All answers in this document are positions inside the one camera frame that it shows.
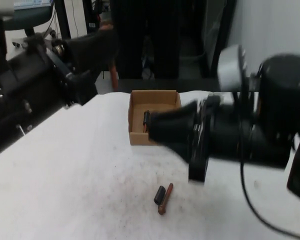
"white cloth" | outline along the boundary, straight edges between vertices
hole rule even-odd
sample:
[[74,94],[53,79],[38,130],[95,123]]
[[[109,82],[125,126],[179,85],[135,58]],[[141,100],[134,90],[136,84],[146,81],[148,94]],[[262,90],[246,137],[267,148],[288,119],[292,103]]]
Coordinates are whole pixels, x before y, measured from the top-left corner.
[[[181,102],[207,94],[181,93]],[[61,109],[0,154],[0,240],[285,239],[249,210],[238,163],[211,159],[203,186],[188,183],[187,165],[163,146],[130,146],[129,97]],[[246,185],[265,218],[300,232],[289,171],[246,166]],[[153,198],[170,182],[161,216]]]

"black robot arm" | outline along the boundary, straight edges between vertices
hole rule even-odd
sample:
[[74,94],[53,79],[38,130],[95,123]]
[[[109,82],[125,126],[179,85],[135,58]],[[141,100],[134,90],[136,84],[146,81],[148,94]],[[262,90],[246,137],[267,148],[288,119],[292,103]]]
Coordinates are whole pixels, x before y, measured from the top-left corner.
[[113,30],[52,44],[49,49],[34,35],[26,51],[8,61],[0,46],[0,152],[61,107],[91,100],[96,75],[119,48]]
[[[195,101],[150,116],[149,138],[171,148],[189,164],[189,180],[205,182],[209,157],[244,158],[246,163],[284,169],[294,137],[300,136],[300,56],[281,54],[263,62],[255,77],[259,81],[256,110],[242,56],[238,46],[220,55],[219,83],[223,92],[233,92],[232,104],[212,94],[199,105]],[[300,144],[287,187],[300,197]]]

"black pants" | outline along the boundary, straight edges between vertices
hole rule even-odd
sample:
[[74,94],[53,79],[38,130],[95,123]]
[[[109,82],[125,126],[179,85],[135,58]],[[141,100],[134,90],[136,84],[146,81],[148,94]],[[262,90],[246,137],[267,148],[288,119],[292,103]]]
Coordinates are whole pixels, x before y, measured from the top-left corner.
[[154,48],[156,79],[179,75],[179,0],[110,0],[112,21],[120,49],[116,67],[120,79],[142,78],[146,22]]

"open cardboard box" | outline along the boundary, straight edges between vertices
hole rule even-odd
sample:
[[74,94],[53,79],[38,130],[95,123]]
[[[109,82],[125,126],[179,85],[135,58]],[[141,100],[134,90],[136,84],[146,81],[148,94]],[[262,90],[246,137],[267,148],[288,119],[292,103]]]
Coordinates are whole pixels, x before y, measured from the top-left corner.
[[134,90],[130,95],[128,110],[131,145],[156,145],[144,132],[144,113],[165,112],[181,107],[180,95],[175,90]]

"chair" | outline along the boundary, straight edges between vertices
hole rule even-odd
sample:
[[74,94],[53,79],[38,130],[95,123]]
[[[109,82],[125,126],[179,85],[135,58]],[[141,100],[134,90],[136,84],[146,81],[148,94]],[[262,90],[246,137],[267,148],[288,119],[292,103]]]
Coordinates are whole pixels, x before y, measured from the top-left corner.
[[[48,22],[53,15],[53,9],[54,5],[52,4],[45,7],[15,10],[13,17],[3,20],[4,31],[24,30],[27,37],[33,36],[35,35],[34,27]],[[44,39],[48,35],[51,35],[53,39],[57,37],[56,32],[51,27],[40,34]],[[12,44],[16,48],[20,46],[26,48],[25,38],[12,39]]]

